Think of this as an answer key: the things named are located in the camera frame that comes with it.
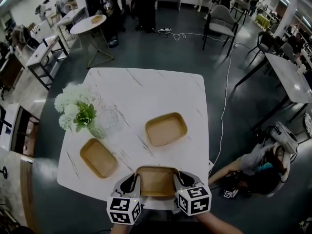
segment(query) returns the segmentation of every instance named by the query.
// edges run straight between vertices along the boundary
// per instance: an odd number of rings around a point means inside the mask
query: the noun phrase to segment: concrete floor
[[[190,8],[181,8],[180,12],[160,8],[157,11],[157,27],[171,27],[176,34],[182,32],[202,34],[204,15],[204,12],[198,13]],[[136,25],[136,21],[127,19],[125,25],[127,31],[119,34],[120,44],[113,49],[116,59],[99,66],[150,68],[201,74],[205,81],[208,106],[210,160],[214,162],[220,145],[220,117],[224,106],[226,73],[229,65],[229,58],[226,60],[224,58],[229,44],[222,49],[221,42],[208,39],[206,49],[202,51],[201,36],[187,35],[186,39],[175,41],[171,35],[165,39],[157,34],[136,32],[134,30]],[[223,118],[222,152],[213,172],[252,150],[255,139],[250,128],[285,95],[282,87],[275,88],[278,84],[277,77],[263,75],[263,70],[233,92],[234,85],[261,60],[260,55],[251,67],[247,67],[255,55],[250,53],[247,56],[248,47],[253,48],[256,45],[259,31],[260,28],[246,18],[236,37],[237,42],[247,47],[239,45],[232,52],[229,97]],[[65,132],[58,124],[59,114],[54,109],[54,98],[68,83],[83,82],[88,72],[86,69],[88,58],[94,52],[85,39],[82,39],[82,49],[79,44],[79,41],[75,43],[55,77],[40,118],[33,166],[34,204],[39,229],[45,234],[92,234],[112,226],[106,214],[106,202],[71,191],[58,185],[56,181]],[[302,117],[293,124],[287,123],[299,106],[279,111],[269,123],[280,120],[294,133],[301,132]],[[312,152],[309,150],[311,150],[310,142],[300,145],[288,182],[273,197],[253,195],[248,199],[237,197],[235,200],[228,200],[218,195],[218,189],[213,190],[212,213],[247,234],[286,233],[297,225],[308,210],[312,191],[310,165]]]

